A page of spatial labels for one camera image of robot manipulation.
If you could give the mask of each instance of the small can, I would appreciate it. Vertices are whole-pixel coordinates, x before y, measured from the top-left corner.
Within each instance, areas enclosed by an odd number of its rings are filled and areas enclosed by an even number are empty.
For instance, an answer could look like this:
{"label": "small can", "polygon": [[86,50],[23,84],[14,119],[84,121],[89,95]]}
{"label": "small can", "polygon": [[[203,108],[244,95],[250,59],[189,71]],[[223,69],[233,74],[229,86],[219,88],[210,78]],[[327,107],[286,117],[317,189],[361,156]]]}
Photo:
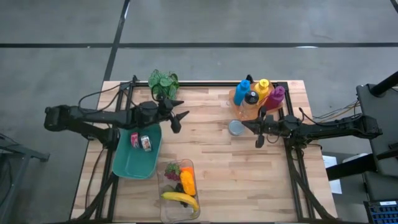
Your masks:
{"label": "small can", "polygon": [[140,136],[139,133],[135,132],[131,134],[131,145],[134,148],[143,148],[146,152],[151,152],[152,144],[150,142],[149,136]]}
{"label": "small can", "polygon": [[141,136],[141,147],[146,151],[150,152],[152,150],[152,144],[150,143],[149,136]]}
{"label": "small can", "polygon": [[138,133],[131,133],[131,145],[135,148],[139,147],[139,143],[138,143]]}

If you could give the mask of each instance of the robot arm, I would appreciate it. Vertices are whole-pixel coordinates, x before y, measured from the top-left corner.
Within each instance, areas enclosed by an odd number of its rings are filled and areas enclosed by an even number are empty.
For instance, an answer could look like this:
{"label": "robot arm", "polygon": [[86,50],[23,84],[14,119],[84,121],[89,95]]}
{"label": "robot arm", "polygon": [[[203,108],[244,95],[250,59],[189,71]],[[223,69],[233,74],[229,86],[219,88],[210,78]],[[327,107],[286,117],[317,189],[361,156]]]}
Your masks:
{"label": "robot arm", "polygon": [[342,136],[373,139],[382,134],[374,118],[361,114],[325,123],[303,124],[300,119],[292,115],[286,116],[283,120],[274,121],[273,115],[266,115],[265,106],[260,108],[256,119],[242,123],[254,134],[259,135],[256,147],[264,145],[264,133],[288,138],[293,146],[302,149],[306,148],[312,140],[317,139]]}
{"label": "robot arm", "polygon": [[[181,105],[183,101],[169,100],[163,98],[158,105],[153,101],[146,101],[139,105],[117,112],[97,111],[79,108],[77,106],[60,105],[47,107],[45,109],[44,127],[49,131],[70,130],[81,134],[87,139],[96,138],[108,147],[114,144],[118,129],[145,128],[162,121],[171,121],[174,133],[181,130],[180,120],[189,111],[174,114],[174,106]],[[112,124],[113,128],[101,129],[88,123]]]}

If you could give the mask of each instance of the green plant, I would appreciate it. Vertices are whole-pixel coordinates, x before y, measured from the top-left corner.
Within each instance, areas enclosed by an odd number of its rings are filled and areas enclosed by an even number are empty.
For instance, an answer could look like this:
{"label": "green plant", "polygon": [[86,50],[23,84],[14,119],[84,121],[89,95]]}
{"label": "green plant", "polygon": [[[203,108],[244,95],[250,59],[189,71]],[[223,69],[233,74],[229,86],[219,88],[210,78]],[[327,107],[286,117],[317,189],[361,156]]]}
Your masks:
{"label": "green plant", "polygon": [[148,85],[153,94],[163,93],[172,100],[176,99],[177,89],[180,87],[178,76],[175,73],[164,73],[158,69],[155,69],[150,75]]}

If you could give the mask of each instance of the yellow banana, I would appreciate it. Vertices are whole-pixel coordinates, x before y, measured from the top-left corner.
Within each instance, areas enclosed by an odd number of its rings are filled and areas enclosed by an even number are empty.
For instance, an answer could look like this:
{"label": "yellow banana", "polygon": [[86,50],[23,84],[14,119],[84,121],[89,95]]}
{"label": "yellow banana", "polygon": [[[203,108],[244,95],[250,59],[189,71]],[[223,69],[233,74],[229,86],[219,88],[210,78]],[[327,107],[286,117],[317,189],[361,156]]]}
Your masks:
{"label": "yellow banana", "polygon": [[179,202],[185,202],[190,204],[193,207],[193,211],[196,212],[199,210],[199,205],[198,202],[191,196],[184,194],[184,193],[178,193],[178,192],[165,192],[162,194],[162,198],[166,200],[176,200]]}

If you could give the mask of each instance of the bottle cap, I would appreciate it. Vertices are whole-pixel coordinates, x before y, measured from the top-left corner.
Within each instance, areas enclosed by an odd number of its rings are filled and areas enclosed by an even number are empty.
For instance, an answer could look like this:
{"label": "bottle cap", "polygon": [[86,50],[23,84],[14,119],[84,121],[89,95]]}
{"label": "bottle cap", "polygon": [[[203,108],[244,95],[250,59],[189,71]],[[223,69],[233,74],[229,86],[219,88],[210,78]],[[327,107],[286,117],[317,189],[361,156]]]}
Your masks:
{"label": "bottle cap", "polygon": [[274,94],[278,97],[285,95],[285,88],[282,86],[277,86],[274,90]]}
{"label": "bottle cap", "polygon": [[241,81],[241,87],[245,88],[245,89],[250,88],[250,81],[249,80],[242,80]]}
{"label": "bottle cap", "polygon": [[260,89],[266,89],[269,86],[269,81],[263,78],[262,80],[259,81],[259,86]]}
{"label": "bottle cap", "polygon": [[250,105],[256,104],[259,101],[259,94],[250,90],[244,95],[244,101]]}

